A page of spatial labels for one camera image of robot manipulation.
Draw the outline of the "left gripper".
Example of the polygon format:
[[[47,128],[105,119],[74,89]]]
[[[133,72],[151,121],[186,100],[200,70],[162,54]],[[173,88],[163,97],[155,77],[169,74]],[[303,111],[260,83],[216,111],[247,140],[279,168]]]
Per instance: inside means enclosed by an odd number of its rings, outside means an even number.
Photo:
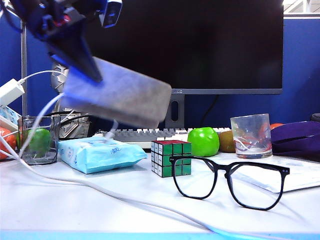
[[[53,59],[101,82],[103,77],[84,39],[86,15],[99,10],[99,0],[39,0],[27,12],[25,22],[37,39],[47,42]]]

